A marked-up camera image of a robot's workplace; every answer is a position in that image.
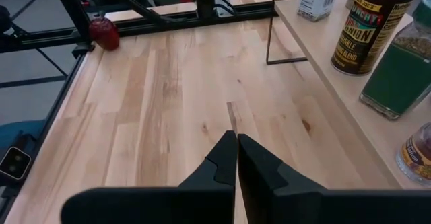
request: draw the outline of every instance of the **wooden shelf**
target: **wooden shelf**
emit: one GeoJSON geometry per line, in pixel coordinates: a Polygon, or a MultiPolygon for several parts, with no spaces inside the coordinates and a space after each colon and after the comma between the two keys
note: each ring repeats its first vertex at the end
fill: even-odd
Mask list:
{"type": "MultiPolygon", "coordinates": [[[[362,142],[370,143],[376,149],[403,188],[421,188],[401,172],[395,162],[395,154],[411,134],[431,121],[430,99],[426,98],[413,112],[396,122],[388,121],[359,102],[359,95],[370,75],[345,75],[335,70],[331,64],[331,57],[349,13],[345,8],[346,1],[335,0],[331,15],[319,22],[310,22],[297,16],[299,0],[277,1],[275,9],[362,142]]],[[[411,16],[405,15],[392,38],[411,21],[411,16]]]]}

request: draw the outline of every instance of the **butcher block countertop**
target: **butcher block countertop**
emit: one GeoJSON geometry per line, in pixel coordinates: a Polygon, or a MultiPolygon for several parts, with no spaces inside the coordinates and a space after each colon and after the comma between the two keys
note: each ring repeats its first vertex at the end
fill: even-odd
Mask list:
{"type": "MultiPolygon", "coordinates": [[[[400,188],[309,62],[266,65],[268,26],[255,20],[132,36],[116,51],[89,52],[6,223],[60,223],[63,203],[88,188],[176,186],[232,129],[327,188],[400,188]]],[[[271,48],[270,58],[304,56],[279,18],[271,48]]],[[[235,222],[246,223],[239,183],[236,191],[235,222]]]]}

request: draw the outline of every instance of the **blue object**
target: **blue object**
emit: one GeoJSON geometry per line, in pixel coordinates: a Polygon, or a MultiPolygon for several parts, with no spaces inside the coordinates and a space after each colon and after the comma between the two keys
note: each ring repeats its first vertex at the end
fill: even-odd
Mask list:
{"type": "Polygon", "coordinates": [[[13,145],[20,131],[22,134],[31,134],[34,138],[39,138],[45,122],[45,120],[33,120],[0,126],[0,148],[13,145]]]}

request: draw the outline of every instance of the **wooden board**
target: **wooden board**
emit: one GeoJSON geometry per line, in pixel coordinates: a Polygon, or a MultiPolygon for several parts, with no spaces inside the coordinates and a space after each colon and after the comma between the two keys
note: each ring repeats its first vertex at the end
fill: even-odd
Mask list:
{"type": "MultiPolygon", "coordinates": [[[[256,20],[132,36],[114,52],[97,46],[6,223],[57,224],[62,204],[88,188],[176,186],[231,129],[328,188],[400,188],[310,63],[265,64],[268,26],[256,20]]],[[[302,54],[280,19],[274,26],[273,56],[302,54]]],[[[236,187],[235,223],[246,223],[236,187]]]]}
{"type": "MultiPolygon", "coordinates": [[[[377,150],[402,187],[421,188],[399,170],[395,154],[408,137],[431,120],[429,100],[424,100],[413,112],[406,114],[397,122],[386,120],[359,102],[360,92],[370,75],[362,77],[345,75],[336,71],[331,64],[331,57],[349,13],[345,8],[345,2],[346,0],[335,0],[331,15],[315,23],[296,15],[299,0],[278,1],[276,10],[361,140],[370,143],[377,150]]],[[[393,37],[411,21],[412,18],[405,15],[393,37]]]]}

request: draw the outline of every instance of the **red apple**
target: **red apple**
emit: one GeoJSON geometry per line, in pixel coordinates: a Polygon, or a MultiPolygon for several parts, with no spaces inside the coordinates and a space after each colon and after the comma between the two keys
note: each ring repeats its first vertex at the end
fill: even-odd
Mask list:
{"type": "Polygon", "coordinates": [[[115,24],[108,18],[99,17],[90,22],[90,38],[105,50],[119,47],[120,36],[115,24]]]}

